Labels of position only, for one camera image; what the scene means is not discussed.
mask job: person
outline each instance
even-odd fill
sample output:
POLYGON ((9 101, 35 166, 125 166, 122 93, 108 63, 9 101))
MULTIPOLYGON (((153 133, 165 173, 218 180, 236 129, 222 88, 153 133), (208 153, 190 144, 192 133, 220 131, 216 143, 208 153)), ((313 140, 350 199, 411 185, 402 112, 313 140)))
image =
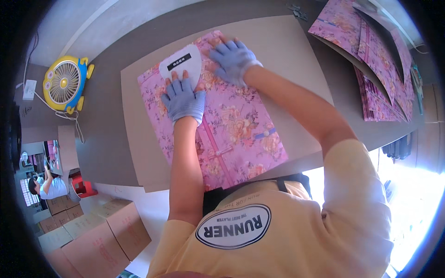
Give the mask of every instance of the person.
POLYGON ((80 201, 80 198, 76 194, 76 191, 74 191, 74 188, 70 182, 67 185, 59 176, 53 177, 46 161, 44 166, 45 180, 42 183, 40 183, 38 180, 36 181, 33 177, 28 181, 28 189, 31 194, 39 195, 40 199, 43 200, 51 200, 60 196, 68 195, 72 201, 80 201))
POLYGON ((214 73, 251 86, 290 113, 321 145, 323 209, 298 182, 251 183, 202 216, 195 149, 205 92, 187 71, 166 79, 174 122, 170 214, 147 277, 382 277, 393 243, 391 212, 365 146, 328 102, 265 69, 241 41, 211 42, 214 73))

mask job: hand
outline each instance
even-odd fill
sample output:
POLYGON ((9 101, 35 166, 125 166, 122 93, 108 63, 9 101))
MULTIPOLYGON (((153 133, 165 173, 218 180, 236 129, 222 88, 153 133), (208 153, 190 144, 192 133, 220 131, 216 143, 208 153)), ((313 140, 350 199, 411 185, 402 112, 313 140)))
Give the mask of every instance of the hand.
POLYGON ((209 58, 218 62, 221 67, 215 70, 215 75, 221 79, 235 84, 237 86, 247 87, 244 82, 244 74, 247 69, 253 65, 263 66, 255 57, 255 54, 249 50, 241 41, 228 40, 224 36, 219 40, 212 40, 209 43, 216 48, 210 50, 209 58))
POLYGON ((171 73, 171 77, 173 83, 169 78, 166 79, 167 94, 161 95, 162 102, 167 107, 168 117, 174 125, 180 118, 192 116, 200 125, 204 114, 206 91, 198 86, 197 92, 193 93, 189 73, 186 70, 182 73, 182 82, 179 81, 175 71, 171 73))

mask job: wall socket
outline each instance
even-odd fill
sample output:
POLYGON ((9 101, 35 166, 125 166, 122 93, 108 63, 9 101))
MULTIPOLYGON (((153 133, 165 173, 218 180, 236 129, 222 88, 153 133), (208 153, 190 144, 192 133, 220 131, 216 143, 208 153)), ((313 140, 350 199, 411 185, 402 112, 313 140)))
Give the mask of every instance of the wall socket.
POLYGON ((25 90, 23 92, 23 100, 32 101, 34 100, 34 93, 36 91, 36 80, 27 79, 25 83, 25 90))

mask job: red stool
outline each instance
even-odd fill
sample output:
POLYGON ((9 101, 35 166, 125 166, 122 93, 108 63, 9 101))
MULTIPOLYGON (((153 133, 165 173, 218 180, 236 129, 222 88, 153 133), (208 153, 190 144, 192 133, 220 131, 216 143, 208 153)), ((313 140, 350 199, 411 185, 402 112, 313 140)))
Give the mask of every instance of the red stool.
POLYGON ((73 177, 73 188, 80 198, 86 198, 98 194, 96 190, 91 188, 91 182, 82 180, 81 175, 76 175, 73 177))

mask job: runner logo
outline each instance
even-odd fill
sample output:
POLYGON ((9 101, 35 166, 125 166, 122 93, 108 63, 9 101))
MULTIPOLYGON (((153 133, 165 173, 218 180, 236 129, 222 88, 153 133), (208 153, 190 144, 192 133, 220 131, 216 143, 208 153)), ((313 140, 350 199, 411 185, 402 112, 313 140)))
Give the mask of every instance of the runner logo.
POLYGON ((270 222, 269 207, 252 204, 212 215, 196 229, 195 236, 210 247, 238 249, 260 240, 270 222))

